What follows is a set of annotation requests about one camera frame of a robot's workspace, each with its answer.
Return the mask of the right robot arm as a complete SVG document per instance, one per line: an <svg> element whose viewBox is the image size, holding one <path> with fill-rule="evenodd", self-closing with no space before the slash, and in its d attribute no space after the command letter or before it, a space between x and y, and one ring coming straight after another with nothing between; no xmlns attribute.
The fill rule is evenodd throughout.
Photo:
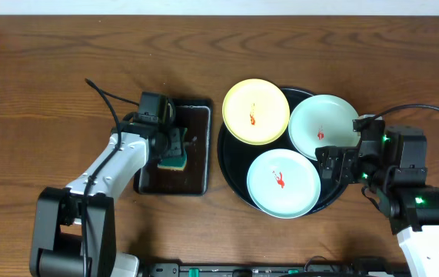
<svg viewBox="0 0 439 277"><path fill-rule="evenodd" d="M427 185L427 139L410 126L376 122L355 147L316 149L320 178L361 183L388 218L412 276L439 276L439 188Z"/></svg>

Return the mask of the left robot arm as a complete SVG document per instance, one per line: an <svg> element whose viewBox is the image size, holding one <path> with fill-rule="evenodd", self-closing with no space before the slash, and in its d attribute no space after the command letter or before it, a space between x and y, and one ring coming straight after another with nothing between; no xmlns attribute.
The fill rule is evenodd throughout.
<svg viewBox="0 0 439 277"><path fill-rule="evenodd" d="M178 112L136 112L118 122L99 157L63 189L38 197L33 276L137 276L136 256L118 252L115 203L150 161L184 157Z"/></svg>

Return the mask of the pale green plate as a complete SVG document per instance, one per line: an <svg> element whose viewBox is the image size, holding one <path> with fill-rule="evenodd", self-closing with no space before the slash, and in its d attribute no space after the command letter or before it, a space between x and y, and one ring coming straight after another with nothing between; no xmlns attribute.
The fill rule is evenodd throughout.
<svg viewBox="0 0 439 277"><path fill-rule="evenodd" d="M334 95L315 95L291 113L288 134L293 146L305 157L316 161L315 150L325 146L355 147L359 135L353 121L359 117L354 107Z"/></svg>

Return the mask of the green yellow sponge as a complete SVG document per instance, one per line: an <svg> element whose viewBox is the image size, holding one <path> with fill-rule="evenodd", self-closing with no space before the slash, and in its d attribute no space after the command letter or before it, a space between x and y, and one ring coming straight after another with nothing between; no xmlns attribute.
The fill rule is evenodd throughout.
<svg viewBox="0 0 439 277"><path fill-rule="evenodd" d="M184 171L187 165L187 152L185 150L185 135L187 129L182 127L170 130L170 147L161 157L158 163L159 169Z"/></svg>

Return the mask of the light blue plate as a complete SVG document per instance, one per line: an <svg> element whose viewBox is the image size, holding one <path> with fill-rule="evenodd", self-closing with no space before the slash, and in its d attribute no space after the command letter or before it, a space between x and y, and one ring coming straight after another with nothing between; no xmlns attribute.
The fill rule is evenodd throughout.
<svg viewBox="0 0 439 277"><path fill-rule="evenodd" d="M316 168L302 154L288 149L259 155L248 169L246 183L253 203L280 219L308 214L321 194Z"/></svg>

